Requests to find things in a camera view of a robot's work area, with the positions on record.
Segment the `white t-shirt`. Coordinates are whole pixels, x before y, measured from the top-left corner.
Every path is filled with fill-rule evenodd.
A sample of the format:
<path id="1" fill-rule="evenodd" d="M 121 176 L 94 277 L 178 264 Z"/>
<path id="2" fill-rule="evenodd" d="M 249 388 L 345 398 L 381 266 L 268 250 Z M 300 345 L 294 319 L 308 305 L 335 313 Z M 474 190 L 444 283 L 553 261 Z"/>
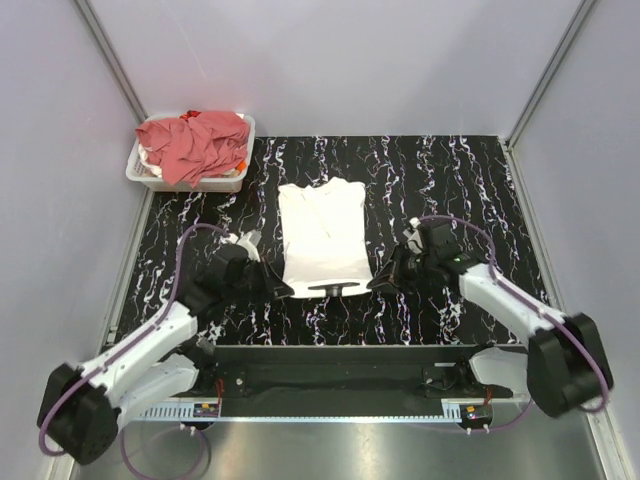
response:
<path id="1" fill-rule="evenodd" d="M 297 299 L 370 292 L 361 182 L 332 178 L 319 187 L 278 187 L 283 281 Z"/>

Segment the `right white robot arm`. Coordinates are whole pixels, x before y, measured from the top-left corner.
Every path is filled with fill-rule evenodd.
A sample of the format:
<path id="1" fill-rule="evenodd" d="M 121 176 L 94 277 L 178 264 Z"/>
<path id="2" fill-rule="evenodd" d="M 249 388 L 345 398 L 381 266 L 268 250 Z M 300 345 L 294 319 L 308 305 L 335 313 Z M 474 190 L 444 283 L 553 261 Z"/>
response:
<path id="1" fill-rule="evenodd" d="M 369 282 L 372 291 L 410 293 L 447 288 L 502 324 L 524 347 L 516 353 L 486 347 L 454 371 L 466 396 L 488 386 L 527 395 L 546 415 L 571 410 L 599 413 L 609 401 L 613 375 L 595 321 L 553 308 L 503 276 L 496 247 L 481 228 L 461 218 L 413 218 L 405 241 Z"/>

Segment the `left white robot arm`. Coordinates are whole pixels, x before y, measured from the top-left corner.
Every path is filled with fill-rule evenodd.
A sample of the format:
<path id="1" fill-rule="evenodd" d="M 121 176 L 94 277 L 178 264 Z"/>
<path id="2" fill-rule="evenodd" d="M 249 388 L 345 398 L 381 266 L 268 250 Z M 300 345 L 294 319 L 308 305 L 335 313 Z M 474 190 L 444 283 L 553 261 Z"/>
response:
<path id="1" fill-rule="evenodd" d="M 226 236 L 209 266 L 173 286 L 161 310 L 133 333 L 91 360 L 54 369 L 36 421 L 41 452 L 88 465 L 152 404 L 187 391 L 208 394 L 216 372 L 204 364 L 211 350 L 197 334 L 233 303 L 293 294 L 261 258 L 260 240 L 256 230 Z"/>

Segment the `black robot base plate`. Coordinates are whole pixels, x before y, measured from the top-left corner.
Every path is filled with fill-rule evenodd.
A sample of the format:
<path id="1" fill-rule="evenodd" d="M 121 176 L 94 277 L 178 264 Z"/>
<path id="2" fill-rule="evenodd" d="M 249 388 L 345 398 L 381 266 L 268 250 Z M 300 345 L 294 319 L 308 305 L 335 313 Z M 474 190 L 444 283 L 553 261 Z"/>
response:
<path id="1" fill-rule="evenodd" d="M 191 392 L 222 389 L 248 398 L 270 389 L 401 391 L 429 398 L 510 398 L 478 380 L 470 357 L 479 346 L 221 346 L 193 349 L 199 369 Z"/>

